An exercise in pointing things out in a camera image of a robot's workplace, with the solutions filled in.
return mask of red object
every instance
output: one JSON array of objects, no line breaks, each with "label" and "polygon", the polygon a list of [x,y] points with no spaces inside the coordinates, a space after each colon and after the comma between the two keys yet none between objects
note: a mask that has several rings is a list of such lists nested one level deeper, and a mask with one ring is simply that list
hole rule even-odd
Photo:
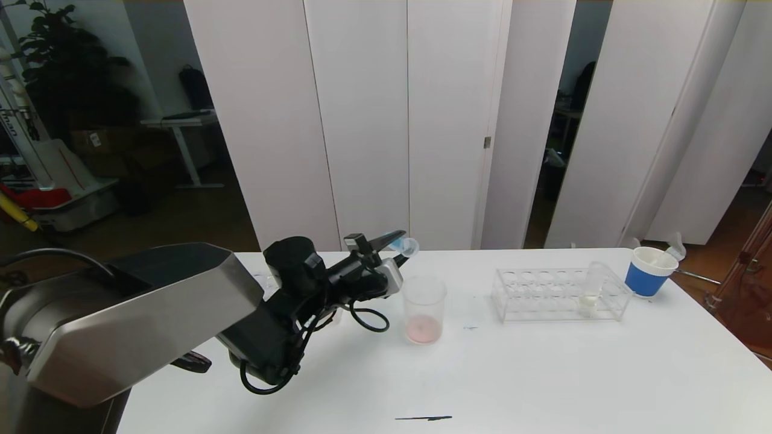
[{"label": "red object", "polygon": [[24,209],[53,208],[73,198],[64,188],[54,188],[46,192],[43,190],[27,190],[17,194],[5,185],[0,185],[0,190],[11,198],[12,201],[16,202],[16,205]]}]

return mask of pink liquid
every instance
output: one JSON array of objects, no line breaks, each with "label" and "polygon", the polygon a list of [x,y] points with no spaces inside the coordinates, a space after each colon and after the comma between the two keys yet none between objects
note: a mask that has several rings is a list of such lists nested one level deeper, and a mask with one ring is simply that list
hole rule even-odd
[{"label": "pink liquid", "polygon": [[414,344],[432,344],[442,335],[442,324],[432,317],[418,315],[408,319],[405,331]]}]

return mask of black backpack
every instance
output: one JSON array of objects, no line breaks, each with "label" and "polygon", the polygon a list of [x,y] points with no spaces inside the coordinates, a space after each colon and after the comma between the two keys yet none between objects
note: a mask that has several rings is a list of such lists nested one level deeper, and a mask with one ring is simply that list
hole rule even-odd
[{"label": "black backpack", "polygon": [[180,71],[180,81],[182,88],[188,95],[188,101],[193,110],[213,109],[212,95],[209,94],[209,86],[206,84],[204,73],[193,66],[185,65]]}]

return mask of blue cup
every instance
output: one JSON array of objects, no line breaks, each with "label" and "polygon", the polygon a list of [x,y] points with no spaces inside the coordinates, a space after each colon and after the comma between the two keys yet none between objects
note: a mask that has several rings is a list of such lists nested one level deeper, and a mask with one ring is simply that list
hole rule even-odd
[{"label": "blue cup", "polygon": [[640,297],[653,297],[676,268],[678,260],[669,253],[654,247],[638,247],[632,251],[625,284]]}]

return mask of silver metal casing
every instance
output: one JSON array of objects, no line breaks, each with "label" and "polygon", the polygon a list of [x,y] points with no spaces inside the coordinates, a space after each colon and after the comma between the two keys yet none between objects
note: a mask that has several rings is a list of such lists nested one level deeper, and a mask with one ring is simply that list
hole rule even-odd
[{"label": "silver metal casing", "polygon": [[[217,249],[218,265],[63,322],[36,352],[28,383],[89,408],[252,313],[263,291],[234,254],[202,243],[191,246]],[[32,317],[24,334],[42,320]]]}]

